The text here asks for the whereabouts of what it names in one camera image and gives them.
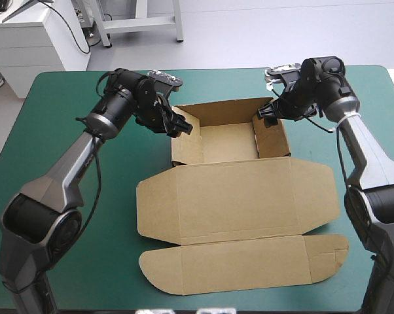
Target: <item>white cable tie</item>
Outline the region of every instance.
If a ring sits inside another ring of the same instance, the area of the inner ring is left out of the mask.
[[[352,116],[359,116],[361,118],[361,115],[359,113],[349,113],[346,116],[343,116],[341,118],[341,120],[338,121],[338,123],[335,125],[335,127],[328,129],[328,130],[334,133],[336,131],[336,129],[338,129],[340,127],[341,123],[343,123],[348,118],[351,118]]]

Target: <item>cabinet drawer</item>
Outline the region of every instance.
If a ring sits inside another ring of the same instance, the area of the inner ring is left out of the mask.
[[[0,48],[0,67],[61,64],[54,47]]]
[[[43,26],[0,28],[0,48],[46,46],[52,46],[52,42]]]

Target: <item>black power cord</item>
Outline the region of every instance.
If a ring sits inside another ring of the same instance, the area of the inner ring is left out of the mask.
[[[77,47],[79,48],[79,50],[83,53],[83,54],[89,54],[91,52],[91,47],[88,45],[88,51],[84,51],[81,46],[79,45],[77,39],[75,38],[75,35],[73,34],[73,31],[71,29],[71,27],[69,26],[69,24],[67,23],[67,21],[65,20],[65,18],[59,13],[59,11],[57,11],[55,8],[53,8],[52,6],[50,6],[49,4],[41,1],[41,0],[37,0],[38,2],[44,4],[46,7],[48,7],[50,10],[52,10],[53,12],[55,12],[58,16],[60,16],[60,18],[65,22],[67,28],[69,29],[69,31],[71,32],[72,38],[75,41],[75,44],[77,45]]]
[[[53,8],[52,6],[50,6],[49,4],[47,4],[47,3],[45,3],[45,2],[43,2],[43,1],[41,1],[41,0],[37,0],[37,1],[40,2],[40,3],[42,3],[42,4],[44,4],[44,5],[45,5],[46,7],[48,7],[50,10],[52,10],[52,11],[55,12],[58,16],[60,16],[60,18],[65,22],[67,28],[68,28],[69,31],[71,32],[72,38],[73,38],[73,40],[74,40],[76,46],[78,47],[78,49],[79,49],[83,54],[89,54],[89,53],[91,52],[91,47],[96,46],[97,44],[99,44],[99,43],[101,42],[101,39],[100,39],[100,40],[99,40],[98,42],[96,42],[95,44],[88,45],[88,50],[87,50],[87,51],[84,51],[84,50],[81,48],[81,46],[79,45],[79,43],[78,43],[78,41],[77,41],[75,35],[73,34],[73,31],[72,31],[71,27],[70,27],[69,24],[67,23],[66,19],[60,14],[60,12],[57,11],[57,10],[56,10],[55,8]],[[110,14],[104,13],[104,15],[108,15],[108,16],[110,17],[110,19],[113,20],[113,17],[112,17]]]
[[[97,192],[95,195],[95,200],[94,204],[92,205],[90,214],[88,215],[88,218],[86,219],[84,225],[82,226],[82,229],[79,231],[77,239],[84,233],[86,227],[90,223],[92,216],[94,216],[95,210],[98,205],[98,200],[99,200],[99,195],[101,194],[101,186],[102,186],[102,181],[101,181],[101,167],[99,166],[99,159],[98,159],[98,149],[97,149],[97,137],[95,135],[92,136],[92,150],[95,158],[95,165],[97,168],[97,180],[98,180],[98,187],[97,187]]]
[[[285,101],[288,105],[293,106],[293,104],[288,101],[287,99],[285,99],[284,97],[282,97],[281,95],[279,95],[275,89],[271,89],[271,91],[274,93],[274,95],[276,95],[278,98],[280,98],[281,100]],[[317,128],[327,132],[327,133],[334,133],[332,130],[328,130],[327,128],[324,128],[323,126],[319,125],[318,123],[316,123],[315,121],[313,121],[311,118],[309,118],[308,116],[303,116],[303,118],[305,118],[307,121],[309,121],[310,123],[312,123],[314,126],[316,126]]]
[[[341,82],[341,84],[344,83],[344,80],[342,78],[342,76],[337,75],[336,73],[330,73],[327,72],[327,74],[330,75],[335,75],[336,77],[338,77],[338,80]],[[288,101],[287,99],[285,99],[284,97],[282,97],[281,95],[279,95],[274,89],[272,89],[273,93],[280,99],[282,99],[283,101],[285,101],[288,105],[293,107],[293,104]],[[333,130],[328,130],[327,128],[324,128],[323,126],[320,126],[319,124],[317,124],[316,122],[314,122],[313,120],[311,120],[308,116],[303,116],[307,121],[309,121],[310,123],[312,123],[314,126],[318,127],[319,129],[327,132],[327,133],[334,133]],[[346,173],[346,168],[344,165],[344,159],[342,156],[342,150],[341,150],[341,144],[340,144],[340,126],[341,125],[337,125],[335,131],[336,131],[336,148],[338,151],[338,158],[340,160],[340,166],[341,166],[341,171],[342,171],[342,176],[344,178],[344,185],[346,188],[346,194],[348,195],[348,201],[350,202],[351,207],[353,208],[354,214],[357,218],[357,220],[360,222],[361,227],[363,229],[363,231],[366,233],[366,235],[368,236],[368,238],[370,239],[370,241],[372,242],[372,244],[375,246],[376,251],[377,251],[377,255],[380,256],[380,258],[383,260],[383,262],[381,263],[381,266],[384,269],[384,273],[382,274],[382,276],[380,277],[380,279],[375,282],[374,284],[374,288],[372,288],[371,290],[375,290],[377,289],[377,287],[379,287],[380,285],[383,284],[384,279],[390,276],[390,267],[389,267],[389,261],[387,260],[387,258],[384,256],[382,250],[380,250],[380,248],[377,246],[377,242],[374,240],[374,238],[372,237],[371,233],[368,230],[368,226],[362,221],[361,217],[359,216],[358,212],[355,210],[354,208],[354,201],[352,200],[351,194],[349,192],[349,185],[348,185],[348,178],[347,178],[347,173]],[[379,262],[377,260],[377,258],[375,256],[372,256],[372,259],[374,259],[376,262]]]

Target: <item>unfolded cardboard box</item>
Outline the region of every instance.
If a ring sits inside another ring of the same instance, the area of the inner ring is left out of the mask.
[[[194,129],[173,140],[172,156],[187,165],[137,187],[139,233],[180,245],[140,256],[156,288],[186,295],[311,284],[344,262],[344,236],[303,235],[339,215],[332,170],[285,156],[282,124],[265,129],[254,118],[265,101],[181,107]]]

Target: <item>gray metal arm segment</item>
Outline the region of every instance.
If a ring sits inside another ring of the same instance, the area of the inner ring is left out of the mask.
[[[350,185],[366,190],[394,184],[394,161],[386,155],[361,117],[347,118],[341,132],[355,166],[348,178]]]
[[[83,132],[45,175],[23,185],[20,193],[59,213],[82,207],[78,184],[94,159],[93,138]],[[97,150],[101,146],[96,137]]]

